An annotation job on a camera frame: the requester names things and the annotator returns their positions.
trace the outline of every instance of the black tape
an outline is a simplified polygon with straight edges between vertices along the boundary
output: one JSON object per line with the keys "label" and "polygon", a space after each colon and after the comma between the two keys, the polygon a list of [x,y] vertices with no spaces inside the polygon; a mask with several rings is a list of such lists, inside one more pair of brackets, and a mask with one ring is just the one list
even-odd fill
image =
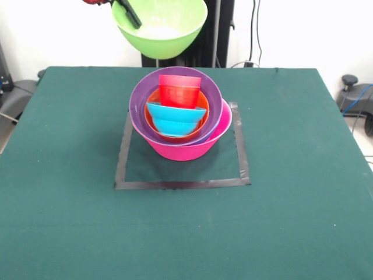
{"label": "black tape", "polygon": [[232,110],[232,123],[234,127],[235,144],[238,154],[238,165],[240,168],[239,178],[228,178],[222,180],[209,181],[190,181],[190,182],[126,182],[126,164],[128,152],[131,145],[131,136],[133,131],[132,121],[127,114],[124,127],[124,136],[122,139],[121,150],[119,153],[117,173],[115,175],[116,190],[164,190],[164,189],[196,189],[196,188],[222,188],[250,185],[249,163],[246,154],[245,141],[242,133],[242,119],[238,104],[229,102]]}

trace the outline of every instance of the blue cable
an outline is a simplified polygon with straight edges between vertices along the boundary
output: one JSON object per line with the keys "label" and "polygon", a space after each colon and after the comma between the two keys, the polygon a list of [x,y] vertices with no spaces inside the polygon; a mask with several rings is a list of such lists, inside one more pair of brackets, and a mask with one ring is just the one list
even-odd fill
{"label": "blue cable", "polygon": [[370,85],[368,85],[365,89],[363,89],[363,90],[361,91],[361,93],[359,94],[358,98],[357,98],[354,102],[352,102],[352,104],[350,104],[350,105],[345,109],[345,111],[342,113],[342,115],[344,116],[344,115],[347,113],[347,111],[349,111],[352,107],[354,107],[355,104],[358,103],[358,102],[360,101],[360,99],[363,97],[363,95],[366,93],[366,91],[367,91],[370,87],[372,87],[372,86],[373,86],[373,84],[370,84]]}

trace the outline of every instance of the green felt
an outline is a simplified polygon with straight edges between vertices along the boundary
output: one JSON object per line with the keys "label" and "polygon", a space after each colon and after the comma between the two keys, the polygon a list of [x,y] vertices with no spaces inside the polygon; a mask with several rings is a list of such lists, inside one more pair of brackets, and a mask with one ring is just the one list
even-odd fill
{"label": "green felt", "polygon": [[199,159],[176,162],[165,159],[133,130],[125,181],[206,181],[240,177],[233,126]]}
{"label": "green felt", "polygon": [[251,186],[114,191],[150,71],[48,68],[0,157],[1,280],[373,279],[373,175],[316,70],[203,69]]}

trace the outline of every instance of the red cup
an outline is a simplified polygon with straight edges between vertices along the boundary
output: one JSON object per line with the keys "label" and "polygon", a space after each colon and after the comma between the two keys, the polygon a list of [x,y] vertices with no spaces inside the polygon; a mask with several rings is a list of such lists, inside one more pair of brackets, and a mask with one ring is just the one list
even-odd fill
{"label": "red cup", "polygon": [[198,102],[199,87],[159,86],[162,106],[195,109]]}
{"label": "red cup", "polygon": [[200,82],[200,77],[159,75],[159,85],[162,86],[188,86],[193,88],[200,88]]}

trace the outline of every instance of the lime green bowl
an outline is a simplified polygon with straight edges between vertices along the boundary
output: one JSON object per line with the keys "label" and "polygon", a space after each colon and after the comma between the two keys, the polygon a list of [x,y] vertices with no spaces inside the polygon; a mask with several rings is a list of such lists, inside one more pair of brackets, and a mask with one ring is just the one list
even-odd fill
{"label": "lime green bowl", "polygon": [[204,0],[129,0],[142,26],[135,29],[117,1],[112,15],[124,37],[143,55],[166,60],[181,54],[207,18]]}

